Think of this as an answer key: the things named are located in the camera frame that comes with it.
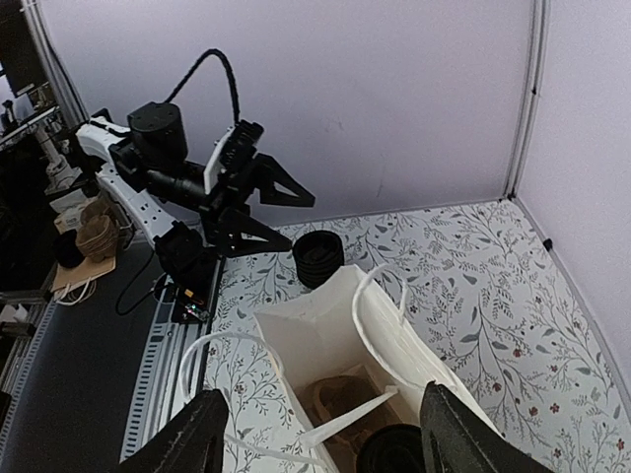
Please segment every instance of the brown paper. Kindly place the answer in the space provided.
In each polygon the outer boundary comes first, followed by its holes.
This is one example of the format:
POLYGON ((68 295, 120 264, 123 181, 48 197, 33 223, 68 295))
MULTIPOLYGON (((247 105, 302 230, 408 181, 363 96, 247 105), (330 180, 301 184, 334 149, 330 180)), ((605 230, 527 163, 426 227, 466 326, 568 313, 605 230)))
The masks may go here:
MULTIPOLYGON (((298 394, 298 399, 309 420, 318 427, 380 394, 366 367, 358 366, 308 385, 298 394)), ((366 440, 376 431, 400 423, 388 401, 325 440, 324 445, 340 473, 354 473, 357 454, 366 440)))
POLYGON ((57 265, 57 274, 52 283, 51 291, 54 293, 68 288, 68 291, 83 286, 89 279, 95 280, 116 269, 116 256, 106 258, 100 263, 95 263, 89 258, 83 260, 79 266, 73 269, 62 268, 57 265))

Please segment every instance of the floral tablecloth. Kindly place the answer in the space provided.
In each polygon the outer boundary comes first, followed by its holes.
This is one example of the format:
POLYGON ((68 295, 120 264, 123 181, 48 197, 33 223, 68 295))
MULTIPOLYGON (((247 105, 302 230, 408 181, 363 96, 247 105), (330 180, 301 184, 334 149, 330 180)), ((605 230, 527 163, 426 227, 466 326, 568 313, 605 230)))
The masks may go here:
MULTIPOLYGON (((567 282, 515 204, 355 217, 281 232, 295 239, 321 229, 342 237, 347 264, 369 270, 390 262, 405 273, 407 316, 419 337, 512 445, 553 471, 631 471, 631 427, 610 370, 567 282)), ((395 281, 382 283, 398 294, 395 281)), ((230 260, 213 330, 255 332, 257 307, 306 290, 291 253, 230 260)), ((306 454, 296 441, 302 427, 260 347, 212 344, 205 383, 228 400, 229 433, 306 454)), ((310 468, 226 445, 227 472, 310 468)))

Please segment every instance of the paper bag handle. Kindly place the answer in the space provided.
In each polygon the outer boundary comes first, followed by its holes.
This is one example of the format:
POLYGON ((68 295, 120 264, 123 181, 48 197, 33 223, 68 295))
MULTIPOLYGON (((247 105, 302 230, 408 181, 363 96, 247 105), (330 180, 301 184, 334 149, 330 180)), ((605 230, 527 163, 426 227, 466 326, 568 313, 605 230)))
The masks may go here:
MULTIPOLYGON (((274 363, 276 364, 278 370, 278 376, 282 382, 283 374, 285 372, 285 368, 283 367, 283 363, 281 362, 278 353, 273 349, 271 345, 269 345, 265 340, 260 337, 256 337, 254 335, 249 335, 247 333, 238 333, 238 332, 217 332, 212 333, 210 335, 204 335, 203 337, 199 337, 195 340, 190 347, 184 353, 184 356, 181 359, 181 363, 179 365, 179 372, 177 374, 177 382, 179 384, 179 389, 184 397, 184 402, 188 403, 192 400, 192 396, 190 395, 190 390, 188 389, 188 384, 190 382, 187 373, 190 371, 190 364, 193 360, 193 354, 199 350, 200 347, 204 346, 207 343, 212 342, 213 340, 219 338, 236 338, 238 340, 250 340, 262 347, 264 347, 267 352, 271 355, 274 363)), ((315 465, 327 470, 326 463, 318 458, 310 458, 308 456, 300 456, 293 455, 291 453, 286 453, 284 451, 276 451, 270 450, 268 448, 262 448, 260 446, 252 445, 247 443, 241 439, 237 439, 229 434, 224 434, 224 439, 229 441, 230 443, 240 446, 241 448, 245 448, 247 450, 251 450, 254 453, 257 453, 262 456, 271 456, 273 458, 277 458, 283 461, 294 461, 299 463, 307 463, 310 465, 315 465)))
MULTIPOLYGON (((368 335, 366 334, 366 329, 364 328, 364 325, 359 317, 359 300, 364 294, 364 291, 366 291, 368 286, 373 282, 373 280, 378 274, 383 273, 385 271, 389 271, 399 280, 401 284, 401 302, 398 307, 397 318, 399 322, 399 327, 403 326, 403 323, 405 322, 405 307, 407 306, 407 299, 409 296, 409 286, 407 284, 407 281, 405 281, 403 278, 397 275, 395 269, 396 267, 392 264, 389 264, 389 263, 380 264, 376 268, 373 268, 364 277, 364 279, 359 283, 359 286, 357 287, 357 289, 355 290, 355 294, 353 295, 353 304, 352 304, 352 309, 351 309, 352 314, 353 314, 353 322, 355 323, 355 328, 357 329, 360 337, 362 338, 362 341, 364 342, 366 349, 380 363, 382 368, 384 368, 384 370, 386 370, 390 374, 390 376, 392 376, 394 379, 396 379, 397 381, 399 381, 400 383, 408 387, 413 387, 415 389, 424 391, 425 386, 421 386, 417 382, 407 379, 405 376, 398 373, 386 360, 384 360, 384 358, 378 353, 378 351, 375 349, 372 342, 368 338, 368 335)), ((441 367, 435 366, 435 368, 445 373, 445 370, 442 370, 441 367)), ((448 385, 448 387, 456 392, 457 391, 456 375, 451 370, 447 369, 447 376, 453 382, 453 384, 448 385)))
POLYGON ((335 419, 328 421, 321 426, 318 426, 310 431, 306 431, 300 435, 300 443, 305 448, 313 448, 314 446, 322 443, 326 439, 333 437, 335 434, 346 429, 354 422, 359 421, 362 417, 370 414, 379 406, 388 401, 394 394, 398 393, 398 387, 386 386, 386 392, 381 396, 378 396, 370 401, 365 402, 361 406, 356 407, 352 411, 342 414, 335 419))
POLYGON ((55 293, 55 301, 60 305, 76 305, 76 304, 82 303, 84 300, 89 298, 94 293, 95 289, 97 288, 97 281, 93 280, 92 276, 89 277, 87 281, 83 284, 83 291, 81 292, 81 294, 79 295, 77 299, 73 301, 64 301, 66 296, 68 296, 70 293, 77 291, 80 287, 81 286, 78 286, 74 290, 70 291, 71 286, 70 286, 70 283, 68 283, 66 287, 64 288, 63 293, 60 293, 61 289, 59 289, 55 293))

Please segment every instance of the white paper bag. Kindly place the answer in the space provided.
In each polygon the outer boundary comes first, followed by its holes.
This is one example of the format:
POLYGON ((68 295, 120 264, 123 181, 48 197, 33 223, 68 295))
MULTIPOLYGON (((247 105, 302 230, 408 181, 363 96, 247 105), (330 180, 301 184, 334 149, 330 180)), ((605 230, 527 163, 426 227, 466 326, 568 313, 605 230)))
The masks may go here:
POLYGON ((283 381, 302 419, 306 416, 294 392, 358 365, 366 368, 384 393, 338 419, 307 430, 301 436, 304 447, 318 445, 387 400, 403 422, 418 425, 425 386, 430 381, 448 387, 497 432, 462 381, 405 319, 407 283, 400 281, 401 307, 397 307, 374 281, 378 273, 389 269, 382 265, 366 274, 355 265, 344 266, 310 294, 255 313, 262 338, 282 361, 283 381))

